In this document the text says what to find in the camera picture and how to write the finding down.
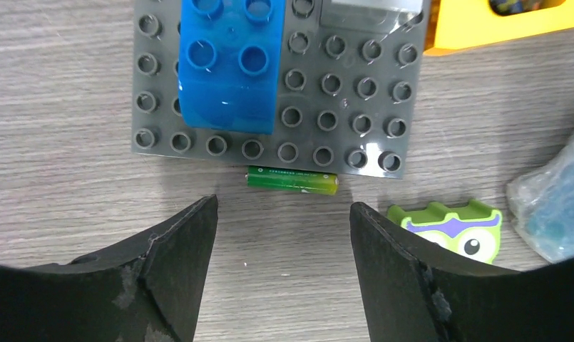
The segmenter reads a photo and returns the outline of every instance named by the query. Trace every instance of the yellow toy part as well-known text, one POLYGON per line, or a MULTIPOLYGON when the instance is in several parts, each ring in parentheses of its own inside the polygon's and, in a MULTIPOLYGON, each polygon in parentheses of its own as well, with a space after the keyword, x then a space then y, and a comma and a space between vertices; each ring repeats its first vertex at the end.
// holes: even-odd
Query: yellow toy part
POLYGON ((477 46, 574 27, 574 0, 545 0, 537 11, 496 14, 488 0, 433 0, 425 54, 442 56, 477 46))

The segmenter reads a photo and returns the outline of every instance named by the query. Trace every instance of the green battery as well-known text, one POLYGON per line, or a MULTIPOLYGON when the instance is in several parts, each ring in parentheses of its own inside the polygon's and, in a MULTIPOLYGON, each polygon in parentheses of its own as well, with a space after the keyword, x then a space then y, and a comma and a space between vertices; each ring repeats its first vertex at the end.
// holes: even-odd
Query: green battery
POLYGON ((308 194, 335 195, 339 180, 337 175, 331 173, 249 166, 247 185, 308 194))

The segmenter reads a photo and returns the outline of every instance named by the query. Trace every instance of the owl face toy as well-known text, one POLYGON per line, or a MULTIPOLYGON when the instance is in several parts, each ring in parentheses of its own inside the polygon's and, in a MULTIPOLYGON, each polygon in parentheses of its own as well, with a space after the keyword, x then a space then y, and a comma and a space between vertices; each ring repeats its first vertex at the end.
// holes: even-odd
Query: owl face toy
POLYGON ((492 264, 501 246, 501 211, 476 199, 465 207, 431 202, 426 209, 389 208, 387 218, 400 227, 462 256, 492 264))

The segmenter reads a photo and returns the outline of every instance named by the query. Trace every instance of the purple eyebrow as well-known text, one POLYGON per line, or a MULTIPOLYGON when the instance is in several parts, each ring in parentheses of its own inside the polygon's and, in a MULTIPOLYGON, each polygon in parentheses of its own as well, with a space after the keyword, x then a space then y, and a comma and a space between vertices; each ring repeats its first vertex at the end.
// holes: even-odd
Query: purple eyebrow
POLYGON ((471 227, 494 227, 501 220, 501 216, 497 214, 494 219, 490 221, 477 221, 477 222, 462 222, 459 219, 450 219, 443 224, 435 224, 431 226, 417 227, 412 222, 406 223, 406 229, 413 233, 427 232, 428 230, 438 230, 451 238, 459 235, 463 230, 471 227))

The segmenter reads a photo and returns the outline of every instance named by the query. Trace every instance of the white eye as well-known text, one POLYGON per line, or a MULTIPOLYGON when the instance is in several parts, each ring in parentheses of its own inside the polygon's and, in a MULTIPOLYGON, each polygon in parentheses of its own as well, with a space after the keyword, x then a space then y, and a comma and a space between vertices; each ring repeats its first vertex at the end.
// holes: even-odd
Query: white eye
POLYGON ((489 262, 496 253, 495 238, 484 228, 467 229, 458 238, 457 253, 473 260, 489 262))
POLYGON ((446 241, 444 237, 444 233, 441 232, 420 232, 417 233, 420 237, 424 238, 429 242, 433 242, 434 244, 439 245, 442 248, 449 248, 449 242, 446 241))

